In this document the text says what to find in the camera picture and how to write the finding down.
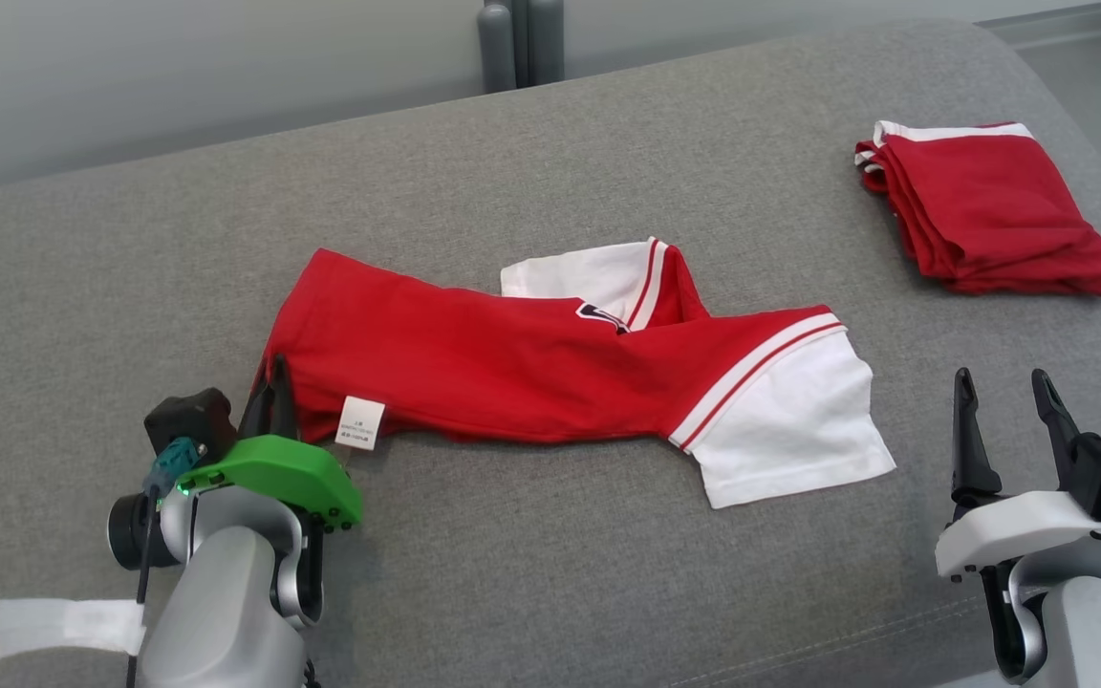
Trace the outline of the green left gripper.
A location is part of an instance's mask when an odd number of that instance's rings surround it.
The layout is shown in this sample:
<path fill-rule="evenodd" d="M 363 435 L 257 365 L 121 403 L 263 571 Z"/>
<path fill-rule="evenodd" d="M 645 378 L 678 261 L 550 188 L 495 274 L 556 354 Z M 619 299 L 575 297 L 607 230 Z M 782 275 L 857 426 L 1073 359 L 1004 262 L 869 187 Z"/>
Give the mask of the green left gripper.
<path fill-rule="evenodd" d="M 271 414 L 272 435 L 266 435 Z M 272 367 L 258 367 L 242 411 L 241 439 L 218 462 L 179 476 L 178 488 L 187 495 L 195 489 L 240 485 L 297 506 L 324 526 L 350 528 L 361 523 L 361 492 L 342 465 L 328 450 L 295 440 L 299 422 L 287 357 L 276 354 Z"/>

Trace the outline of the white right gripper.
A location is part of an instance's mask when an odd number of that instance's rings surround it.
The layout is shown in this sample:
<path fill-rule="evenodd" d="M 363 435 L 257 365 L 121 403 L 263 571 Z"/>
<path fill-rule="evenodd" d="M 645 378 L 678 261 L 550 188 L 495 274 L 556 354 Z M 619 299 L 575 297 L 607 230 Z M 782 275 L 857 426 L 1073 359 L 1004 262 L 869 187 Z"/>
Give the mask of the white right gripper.
<path fill-rule="evenodd" d="M 1031 383 L 1058 483 L 1069 484 L 1080 430 L 1045 370 L 1032 370 Z M 949 578 L 1014 559 L 1022 571 L 1012 576 L 1021 585 L 1059 585 L 1076 576 L 1101 579 L 1101 522 L 1073 498 L 1031 491 L 992 504 L 1004 484 L 988 461 L 978 409 L 973 376 L 959 369 L 953 375 L 951 500 L 956 506 L 977 507 L 942 531 L 935 547 L 937 574 Z"/>

